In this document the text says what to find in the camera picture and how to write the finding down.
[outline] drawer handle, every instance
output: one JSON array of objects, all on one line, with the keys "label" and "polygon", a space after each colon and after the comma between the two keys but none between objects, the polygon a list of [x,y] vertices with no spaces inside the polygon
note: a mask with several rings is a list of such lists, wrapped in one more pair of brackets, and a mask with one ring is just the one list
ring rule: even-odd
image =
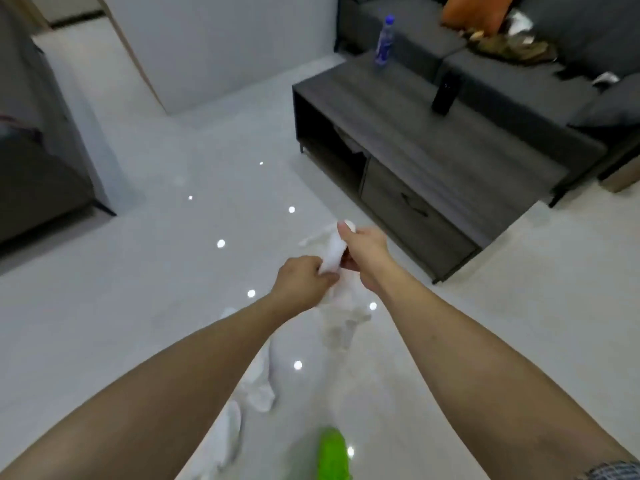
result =
[{"label": "drawer handle", "polygon": [[405,194],[404,192],[400,192],[400,195],[402,195],[404,203],[407,204],[412,211],[417,212],[422,217],[429,217],[429,215],[423,209],[418,209],[411,205],[411,202],[409,202],[409,195]]}]

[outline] orange pillow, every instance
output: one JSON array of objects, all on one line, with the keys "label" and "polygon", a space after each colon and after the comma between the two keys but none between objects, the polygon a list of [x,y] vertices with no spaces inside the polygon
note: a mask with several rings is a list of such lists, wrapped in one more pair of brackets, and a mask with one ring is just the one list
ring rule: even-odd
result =
[{"label": "orange pillow", "polygon": [[442,10],[442,24],[455,30],[498,33],[513,0],[449,0]]}]

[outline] tile floor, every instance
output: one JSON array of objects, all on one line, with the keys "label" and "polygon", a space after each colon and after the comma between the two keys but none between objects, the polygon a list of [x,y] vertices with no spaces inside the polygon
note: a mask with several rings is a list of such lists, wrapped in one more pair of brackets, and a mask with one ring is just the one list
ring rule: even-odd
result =
[{"label": "tile floor", "polygon": [[[300,239],[337,218],[371,222],[294,136],[291,84],[340,58],[170,118],[107,20],[39,43],[119,216],[88,216],[0,261],[0,467],[128,369],[225,307],[249,303],[249,290],[266,293]],[[638,186],[612,195],[587,185],[554,210],[536,204],[434,288],[537,363],[635,454],[639,236]],[[428,281],[398,247],[392,252]],[[288,323],[274,336],[272,364],[279,400],[268,415],[245,416],[240,455],[224,478],[309,477],[318,428],[329,423],[353,445],[355,478],[486,478],[384,307],[343,355],[322,345],[314,315]]]}]

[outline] person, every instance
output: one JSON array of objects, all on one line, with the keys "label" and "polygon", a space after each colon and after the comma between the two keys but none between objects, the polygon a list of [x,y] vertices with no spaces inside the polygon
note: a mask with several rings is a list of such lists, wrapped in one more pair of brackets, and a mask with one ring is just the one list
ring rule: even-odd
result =
[{"label": "person", "polygon": [[[387,307],[491,480],[638,479],[640,464],[530,361],[400,267],[381,231],[338,225],[343,266]],[[173,480],[269,336],[338,281],[290,258],[268,295],[141,363],[57,423],[0,480]]]}]

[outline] hand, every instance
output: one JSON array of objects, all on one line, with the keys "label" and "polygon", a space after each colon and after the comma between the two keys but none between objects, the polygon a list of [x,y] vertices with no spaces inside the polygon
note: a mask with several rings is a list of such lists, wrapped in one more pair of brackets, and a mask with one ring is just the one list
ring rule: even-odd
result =
[{"label": "hand", "polygon": [[271,295],[291,313],[300,315],[313,308],[340,279],[337,273],[318,275],[322,259],[318,256],[289,258],[278,271]]},{"label": "hand", "polygon": [[387,236],[377,227],[352,232],[344,222],[338,222],[338,232],[348,246],[340,265],[359,272],[365,288],[380,295],[380,275],[396,264],[387,249]]}]

